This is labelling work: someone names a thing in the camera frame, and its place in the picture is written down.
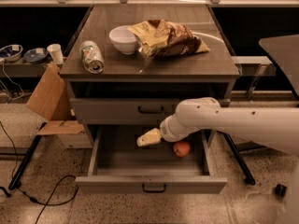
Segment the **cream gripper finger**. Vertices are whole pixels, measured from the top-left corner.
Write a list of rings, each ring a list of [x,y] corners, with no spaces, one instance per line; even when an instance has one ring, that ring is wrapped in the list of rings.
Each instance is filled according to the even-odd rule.
[[[136,142],[139,147],[146,147],[150,145],[156,145],[159,144],[162,140],[160,130],[157,128],[154,128],[140,137],[137,138]]]

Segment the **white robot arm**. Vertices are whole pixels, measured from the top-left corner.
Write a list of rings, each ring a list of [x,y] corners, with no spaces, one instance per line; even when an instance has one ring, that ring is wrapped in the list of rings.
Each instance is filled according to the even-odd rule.
[[[299,35],[263,38],[259,45],[299,92]],[[236,135],[287,154],[299,155],[298,107],[221,107],[213,98],[188,99],[159,128],[137,139],[141,147],[162,140],[176,142],[199,130]]]

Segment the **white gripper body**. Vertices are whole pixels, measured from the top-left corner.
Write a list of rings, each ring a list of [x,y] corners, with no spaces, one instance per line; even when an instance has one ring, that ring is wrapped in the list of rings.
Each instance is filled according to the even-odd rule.
[[[191,133],[196,133],[198,131],[199,129],[197,127],[183,125],[175,115],[167,117],[160,124],[161,137],[167,142],[177,142],[183,140]]]

